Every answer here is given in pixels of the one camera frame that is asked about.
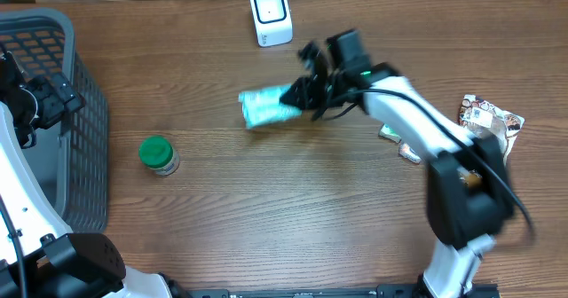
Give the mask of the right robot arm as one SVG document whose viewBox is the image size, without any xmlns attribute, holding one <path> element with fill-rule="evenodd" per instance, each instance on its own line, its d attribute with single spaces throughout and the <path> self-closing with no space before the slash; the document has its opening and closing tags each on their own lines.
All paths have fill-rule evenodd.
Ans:
<svg viewBox="0 0 568 298">
<path fill-rule="evenodd" d="M 395 68 L 372 64 L 355 29 L 329 37 L 326 51 L 310 42 L 297 56 L 311 73 L 281 103 L 315 119 L 345 103 L 358 106 L 392 127 L 425 165 L 426 211 L 437 238 L 430 264 L 415 283 L 379 285 L 377 296 L 498 296 L 497 286 L 473 280 L 516 204 L 498 139 L 448 120 Z"/>
</svg>

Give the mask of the green bottle cap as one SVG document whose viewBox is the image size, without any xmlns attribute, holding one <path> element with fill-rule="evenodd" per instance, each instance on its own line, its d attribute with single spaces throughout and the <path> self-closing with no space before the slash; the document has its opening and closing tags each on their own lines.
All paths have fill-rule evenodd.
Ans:
<svg viewBox="0 0 568 298">
<path fill-rule="evenodd" d="M 178 151 L 162 136 L 146 138 L 138 148 L 138 157 L 158 176 L 173 174 L 180 164 Z"/>
</svg>

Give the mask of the beige snack pouch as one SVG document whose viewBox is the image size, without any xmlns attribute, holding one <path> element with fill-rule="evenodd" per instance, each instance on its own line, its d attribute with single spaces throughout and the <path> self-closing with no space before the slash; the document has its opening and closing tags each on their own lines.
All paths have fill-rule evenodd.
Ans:
<svg viewBox="0 0 568 298">
<path fill-rule="evenodd" d="M 503 163 L 507 164 L 518 133 L 525 123 L 525 118 L 503 110 L 479 96 L 466 94 L 461 102 L 458 123 L 477 137 L 496 136 L 499 140 Z"/>
</svg>

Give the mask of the teal wipes packet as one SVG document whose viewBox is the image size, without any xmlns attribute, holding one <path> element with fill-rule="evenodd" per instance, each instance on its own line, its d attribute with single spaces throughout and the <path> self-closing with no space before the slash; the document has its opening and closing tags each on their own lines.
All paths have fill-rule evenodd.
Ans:
<svg viewBox="0 0 568 298">
<path fill-rule="evenodd" d="M 290 88 L 289 83 L 241 92 L 238 100 L 241 103 L 246 128 L 253 129 L 299 117 L 302 114 L 299 108 L 280 102 L 282 95 Z"/>
</svg>

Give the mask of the teal tissue pack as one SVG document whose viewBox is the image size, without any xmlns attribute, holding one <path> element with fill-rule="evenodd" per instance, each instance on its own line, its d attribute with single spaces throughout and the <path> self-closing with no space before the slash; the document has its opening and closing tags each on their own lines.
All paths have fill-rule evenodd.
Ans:
<svg viewBox="0 0 568 298">
<path fill-rule="evenodd" d="M 383 124 L 380 128 L 378 135 L 383 138 L 387 138 L 395 143 L 399 143 L 401 141 L 401 136 L 397 134 L 391 127 L 387 124 Z"/>
</svg>

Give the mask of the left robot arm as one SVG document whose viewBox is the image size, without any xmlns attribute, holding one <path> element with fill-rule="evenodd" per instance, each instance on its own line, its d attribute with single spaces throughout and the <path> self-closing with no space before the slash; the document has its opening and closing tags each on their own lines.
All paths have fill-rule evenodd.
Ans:
<svg viewBox="0 0 568 298">
<path fill-rule="evenodd" d="M 125 265 L 101 233 L 75 233 L 46 199 L 23 154 L 48 129 L 83 108 L 63 74 L 23 76 L 1 54 L 1 295 L 3 297 L 185 297 L 160 273 Z"/>
</svg>

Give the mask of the orange tissue pack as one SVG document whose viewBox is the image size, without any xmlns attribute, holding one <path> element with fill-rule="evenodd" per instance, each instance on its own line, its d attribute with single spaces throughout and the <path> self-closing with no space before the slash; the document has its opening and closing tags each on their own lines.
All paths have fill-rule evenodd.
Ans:
<svg viewBox="0 0 568 298">
<path fill-rule="evenodd" d="M 420 164 L 421 157 L 407 143 L 401 143 L 398 146 L 398 154 L 414 164 Z"/>
</svg>

